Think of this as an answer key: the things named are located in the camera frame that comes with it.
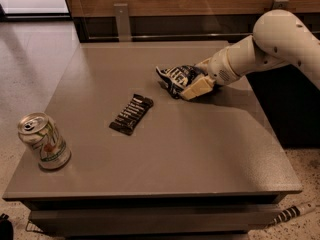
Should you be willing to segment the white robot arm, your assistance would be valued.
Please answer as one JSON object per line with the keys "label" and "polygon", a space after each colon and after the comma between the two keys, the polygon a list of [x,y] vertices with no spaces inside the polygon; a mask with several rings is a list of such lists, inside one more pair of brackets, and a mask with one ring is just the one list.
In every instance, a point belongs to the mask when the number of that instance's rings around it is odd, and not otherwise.
{"label": "white robot arm", "polygon": [[181,97],[190,100],[251,72],[287,64],[297,67],[320,88],[320,40],[291,12],[272,10],[257,20],[252,35],[199,63],[206,74],[185,87]]}

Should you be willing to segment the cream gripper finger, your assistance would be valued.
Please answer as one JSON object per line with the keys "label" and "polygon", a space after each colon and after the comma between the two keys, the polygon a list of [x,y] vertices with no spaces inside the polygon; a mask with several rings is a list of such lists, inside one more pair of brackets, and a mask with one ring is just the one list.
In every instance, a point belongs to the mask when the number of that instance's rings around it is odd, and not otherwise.
{"label": "cream gripper finger", "polygon": [[180,93],[180,97],[184,100],[191,100],[202,96],[212,91],[215,83],[216,80],[209,75],[199,76]]}

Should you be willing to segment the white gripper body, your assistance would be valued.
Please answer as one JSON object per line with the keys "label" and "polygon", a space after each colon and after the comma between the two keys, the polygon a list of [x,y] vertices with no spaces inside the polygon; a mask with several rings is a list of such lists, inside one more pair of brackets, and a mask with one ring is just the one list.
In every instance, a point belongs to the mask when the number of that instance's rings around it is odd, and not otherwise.
{"label": "white gripper body", "polygon": [[240,79],[240,76],[233,71],[230,65],[228,51],[228,47],[223,48],[212,57],[196,64],[220,86],[229,85]]}

